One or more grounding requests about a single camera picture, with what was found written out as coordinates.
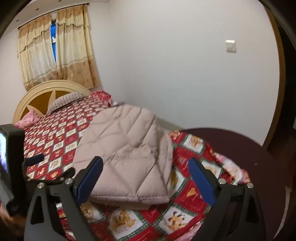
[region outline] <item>beige puffer blanket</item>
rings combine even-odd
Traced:
[[[130,105],[93,118],[73,161],[76,173],[94,156],[104,161],[91,201],[133,209],[169,202],[173,147],[156,122],[147,109]]]

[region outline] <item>beige curtain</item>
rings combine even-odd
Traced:
[[[56,57],[59,79],[92,88],[99,85],[86,5],[57,13]]]
[[[52,17],[44,15],[20,28],[17,56],[26,90],[58,77],[50,27]]]

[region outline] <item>wooden headboard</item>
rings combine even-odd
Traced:
[[[68,80],[51,80],[35,86],[18,104],[12,123],[17,123],[30,110],[34,110],[39,117],[42,117],[53,101],[71,92],[81,92],[84,96],[89,96],[91,93],[82,85]]]

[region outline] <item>white wall switch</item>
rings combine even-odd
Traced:
[[[235,47],[235,41],[234,40],[226,40],[226,51],[229,53],[236,53],[237,49]]]

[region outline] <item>checkered bedsheet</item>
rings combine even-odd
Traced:
[[[28,168],[27,175],[52,180],[71,167],[80,138],[93,116],[103,108],[98,101],[85,98],[54,114],[45,115],[29,128],[25,135],[25,156],[43,153],[45,159]],[[231,160],[214,153],[207,142],[178,131],[171,132],[170,137],[174,148],[170,202],[153,205],[145,211],[122,210],[90,202],[82,204],[83,214],[101,240],[190,240],[210,210],[190,176],[188,160],[193,156],[217,178],[222,177],[232,184],[239,183],[236,180],[237,171],[229,169]],[[62,204],[57,204],[57,208],[67,238],[75,240]]]

